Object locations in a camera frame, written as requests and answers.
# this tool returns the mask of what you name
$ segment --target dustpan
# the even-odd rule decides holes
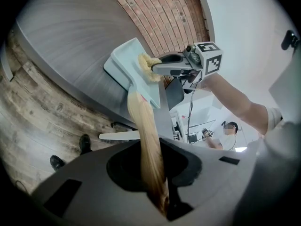
[[[153,108],[160,108],[159,83],[148,81],[138,56],[146,53],[137,38],[114,49],[104,64],[105,71],[127,91],[138,91]]]

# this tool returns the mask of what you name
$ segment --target gray table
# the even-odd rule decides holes
[[[27,55],[57,85],[90,108],[130,126],[127,92],[103,65],[110,53],[143,36],[115,0],[31,0],[16,20],[15,33]],[[163,83],[161,109],[155,110],[158,132],[172,138]]]

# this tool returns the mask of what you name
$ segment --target black shoe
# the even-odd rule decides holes
[[[81,150],[81,155],[91,152],[91,140],[87,134],[84,134],[79,139],[79,147]]]
[[[50,164],[54,171],[58,171],[62,166],[65,165],[65,162],[58,156],[52,155],[50,157]]]

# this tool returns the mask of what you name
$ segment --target yellow sponge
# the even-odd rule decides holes
[[[152,70],[151,67],[152,65],[161,63],[161,60],[158,58],[151,58],[147,54],[140,54],[138,56],[138,61],[139,64],[144,71],[144,74],[148,78],[149,81],[151,82],[159,82],[161,80],[161,75],[155,74]]]

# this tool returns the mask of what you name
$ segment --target person's arm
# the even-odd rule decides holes
[[[204,80],[204,84],[216,98],[235,116],[265,135],[268,129],[268,112],[265,106],[253,103],[238,89],[215,73]]]
[[[213,140],[211,139],[211,137],[206,137],[206,142],[210,148],[222,150],[221,143],[219,143],[219,144],[214,143]]]

